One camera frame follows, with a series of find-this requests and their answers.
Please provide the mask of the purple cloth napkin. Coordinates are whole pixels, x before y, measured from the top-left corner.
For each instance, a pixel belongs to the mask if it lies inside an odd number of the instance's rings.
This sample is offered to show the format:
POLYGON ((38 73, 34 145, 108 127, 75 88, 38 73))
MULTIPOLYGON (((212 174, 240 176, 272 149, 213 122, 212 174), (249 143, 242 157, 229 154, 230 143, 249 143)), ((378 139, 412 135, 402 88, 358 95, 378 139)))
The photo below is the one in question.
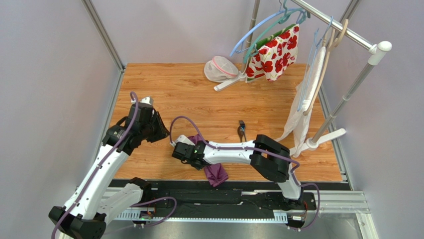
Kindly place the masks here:
POLYGON ((214 188, 221 185, 228 179, 228 174, 221 164, 213 164, 212 166, 205 166, 203 168, 205 176, 214 188))

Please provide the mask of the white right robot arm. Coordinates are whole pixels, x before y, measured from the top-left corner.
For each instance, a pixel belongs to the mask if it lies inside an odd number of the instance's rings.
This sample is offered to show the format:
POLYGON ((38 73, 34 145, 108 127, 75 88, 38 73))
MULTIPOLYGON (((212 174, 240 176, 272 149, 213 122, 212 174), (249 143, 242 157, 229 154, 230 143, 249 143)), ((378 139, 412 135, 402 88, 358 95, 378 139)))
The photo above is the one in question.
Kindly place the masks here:
POLYGON ((172 157, 197 170, 220 163, 252 166, 263 178, 276 183, 285 199, 300 200, 301 185, 295 176, 299 163, 290 157, 290 150, 270 137, 259 134, 255 140, 240 143, 191 142, 181 135, 172 142, 172 157))

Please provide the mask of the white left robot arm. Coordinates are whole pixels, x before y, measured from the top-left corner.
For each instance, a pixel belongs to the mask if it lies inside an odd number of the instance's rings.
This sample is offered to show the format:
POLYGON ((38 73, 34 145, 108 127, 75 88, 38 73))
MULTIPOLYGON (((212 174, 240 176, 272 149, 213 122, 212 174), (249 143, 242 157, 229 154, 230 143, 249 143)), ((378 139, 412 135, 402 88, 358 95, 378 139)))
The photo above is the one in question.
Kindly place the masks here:
POLYGON ((130 93, 129 114, 111 126, 102 140, 95 161, 82 183, 63 206, 54 206, 48 217, 55 228, 51 237, 61 232, 74 239, 99 239, 107 225, 132 205, 150 204, 152 185, 134 177, 119 192, 105 201, 103 195, 118 169, 142 141, 153 143, 169 136, 153 99, 138 99, 130 93))

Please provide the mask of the white mesh laundry bag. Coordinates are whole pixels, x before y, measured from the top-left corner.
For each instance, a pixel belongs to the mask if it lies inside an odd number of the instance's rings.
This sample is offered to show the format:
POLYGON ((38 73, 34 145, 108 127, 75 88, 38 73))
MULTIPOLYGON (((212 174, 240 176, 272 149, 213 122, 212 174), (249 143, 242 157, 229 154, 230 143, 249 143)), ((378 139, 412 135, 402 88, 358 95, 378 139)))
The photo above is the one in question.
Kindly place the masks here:
POLYGON ((217 83, 222 83, 228 79, 233 79, 238 76, 239 69, 222 56, 214 56, 204 66, 205 77, 217 83))

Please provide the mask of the white towel on hanger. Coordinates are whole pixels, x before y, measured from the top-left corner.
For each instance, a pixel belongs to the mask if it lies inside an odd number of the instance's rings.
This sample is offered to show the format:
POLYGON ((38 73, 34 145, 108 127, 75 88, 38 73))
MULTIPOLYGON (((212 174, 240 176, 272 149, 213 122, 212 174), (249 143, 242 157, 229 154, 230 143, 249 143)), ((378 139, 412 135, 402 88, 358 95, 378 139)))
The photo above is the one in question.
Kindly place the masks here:
POLYGON ((290 133, 293 134, 294 147, 290 150, 290 156, 294 158, 301 154, 302 146, 305 144, 309 131, 312 108, 322 83, 321 75, 326 53, 326 47, 321 47, 318 50, 314 63, 307 70, 307 78, 296 86, 296 95, 284 125, 283 134, 276 139, 281 141, 290 133))

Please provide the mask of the red poppy floral cloth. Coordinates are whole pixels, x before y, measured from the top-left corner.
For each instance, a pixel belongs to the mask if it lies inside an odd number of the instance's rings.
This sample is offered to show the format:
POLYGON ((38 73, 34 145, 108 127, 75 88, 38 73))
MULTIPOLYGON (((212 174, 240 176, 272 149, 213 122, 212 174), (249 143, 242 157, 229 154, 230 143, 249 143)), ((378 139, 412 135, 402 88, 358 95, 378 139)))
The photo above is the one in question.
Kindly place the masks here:
POLYGON ((252 56, 245 71, 250 83, 260 78, 278 80, 298 56, 300 25, 293 24, 262 45, 252 56))

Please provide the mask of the teal plastic hanger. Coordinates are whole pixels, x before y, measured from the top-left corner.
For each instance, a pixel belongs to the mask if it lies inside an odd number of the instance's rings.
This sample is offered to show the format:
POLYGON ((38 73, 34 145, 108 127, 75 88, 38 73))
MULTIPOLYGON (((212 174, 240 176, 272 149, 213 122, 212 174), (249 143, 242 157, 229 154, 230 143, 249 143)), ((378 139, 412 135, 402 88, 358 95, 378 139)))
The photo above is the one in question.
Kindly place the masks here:
POLYGON ((258 46, 273 31, 281 31, 291 24, 301 24, 311 17, 311 14, 302 7, 289 7, 286 0, 278 1, 276 12, 258 20, 260 1, 254 3, 252 18, 248 31, 233 47, 230 56, 243 54, 242 63, 248 63, 253 54, 259 50, 258 46))

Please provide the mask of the metal clothes rack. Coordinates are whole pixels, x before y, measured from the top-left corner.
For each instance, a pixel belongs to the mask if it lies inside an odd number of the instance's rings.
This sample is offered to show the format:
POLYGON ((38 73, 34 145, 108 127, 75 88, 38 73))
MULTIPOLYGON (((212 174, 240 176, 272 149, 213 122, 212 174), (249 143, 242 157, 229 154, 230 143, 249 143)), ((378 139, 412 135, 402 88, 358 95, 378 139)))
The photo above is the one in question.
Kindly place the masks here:
MULTIPOLYGON (((322 22, 322 26, 319 28, 318 33, 318 37, 321 38, 329 24, 331 16, 325 14, 321 10, 318 10, 304 0, 296 0, 294 1, 294 5, 294 7, 302 7, 309 12, 311 14, 310 18, 315 18, 322 22)), ((300 27, 305 25, 307 20, 299 24, 300 27)), ((326 47, 328 45, 327 42, 330 40, 333 29, 336 30, 335 36, 340 36, 343 21, 337 21, 333 18, 331 28, 328 30, 324 42, 322 43, 323 46, 326 47)), ((314 32, 316 30, 317 29, 312 32, 312 38, 308 44, 306 67, 311 44, 313 42, 314 32)), ((258 48, 282 31, 283 30, 273 31, 259 43, 258 48)), ((384 56, 392 50, 392 47, 392 43, 389 41, 381 41, 379 43, 370 42, 351 30, 348 23, 347 31, 342 41, 331 51, 329 56, 325 76, 314 103, 314 107, 312 108, 309 131, 306 136, 305 144, 302 146, 301 154, 307 150, 315 150, 326 142, 339 142, 340 138, 346 134, 346 129, 337 125, 336 118, 372 70, 378 66, 384 56)), ((250 61, 251 58, 246 64, 241 62, 241 66, 237 67, 239 69, 237 77, 228 79, 222 83, 216 82, 214 87, 215 91, 222 91, 235 83, 247 83, 245 71, 250 61)), ((305 70, 301 74, 301 80, 299 83, 302 82, 304 74, 305 70)), ((296 86, 299 83, 296 83, 295 85, 294 97, 296 95, 296 86)))

